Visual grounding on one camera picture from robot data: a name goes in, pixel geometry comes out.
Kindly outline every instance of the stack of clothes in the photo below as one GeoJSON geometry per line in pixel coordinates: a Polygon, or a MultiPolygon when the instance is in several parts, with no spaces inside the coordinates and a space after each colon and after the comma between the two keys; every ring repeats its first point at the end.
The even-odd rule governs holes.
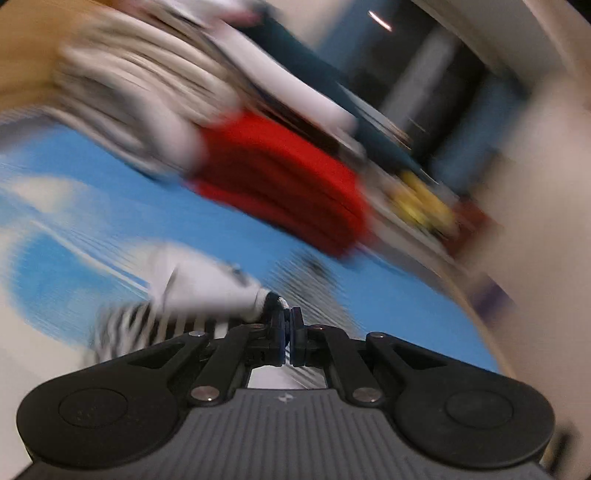
{"type": "MultiPolygon", "coordinates": [[[[102,8],[62,48],[52,113],[143,173],[181,175],[330,255],[362,239],[356,171],[365,151],[384,159],[383,144],[330,69],[266,8],[147,0],[133,10],[102,8]]],[[[408,168],[403,155],[385,161],[408,168]]]]}

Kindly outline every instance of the striped cloth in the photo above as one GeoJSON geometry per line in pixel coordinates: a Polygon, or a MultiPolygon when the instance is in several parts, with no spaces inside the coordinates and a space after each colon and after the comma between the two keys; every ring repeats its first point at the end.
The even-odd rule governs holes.
{"type": "MultiPolygon", "coordinates": [[[[259,321],[266,322],[274,309],[286,305],[277,294],[268,293],[259,321]]],[[[99,313],[96,322],[90,363],[106,362],[195,330],[206,332],[211,338],[222,338],[228,328],[243,323],[246,322],[240,317],[204,317],[190,311],[162,311],[149,302],[108,308],[99,313]]]]}

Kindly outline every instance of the yellow object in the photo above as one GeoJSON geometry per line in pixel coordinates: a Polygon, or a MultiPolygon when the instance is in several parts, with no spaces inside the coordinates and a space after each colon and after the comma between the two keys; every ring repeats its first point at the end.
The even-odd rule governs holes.
{"type": "Polygon", "coordinates": [[[452,210],[414,173],[403,172],[401,180],[405,186],[397,188],[392,195],[392,204],[398,216],[420,228],[436,229],[442,233],[453,232],[455,222],[452,210]]]}

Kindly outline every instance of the red cloth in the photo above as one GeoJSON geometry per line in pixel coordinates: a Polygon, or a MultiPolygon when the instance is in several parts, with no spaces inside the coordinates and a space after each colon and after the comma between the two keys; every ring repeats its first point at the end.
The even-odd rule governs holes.
{"type": "Polygon", "coordinates": [[[190,188],[340,256],[366,231],[356,176],[287,128],[253,113],[201,129],[209,159],[190,188]]]}

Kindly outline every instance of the ceiling light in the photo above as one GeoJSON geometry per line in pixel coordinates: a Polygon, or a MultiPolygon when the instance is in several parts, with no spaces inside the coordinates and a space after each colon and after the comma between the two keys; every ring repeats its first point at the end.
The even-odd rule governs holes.
{"type": "Polygon", "coordinates": [[[375,13],[373,13],[371,10],[368,11],[368,14],[371,18],[373,18],[377,23],[379,23],[380,25],[382,25],[386,30],[388,30],[389,32],[392,31],[392,27],[390,27],[390,25],[388,25],[384,20],[382,20],[380,17],[378,17],[375,13]]]}

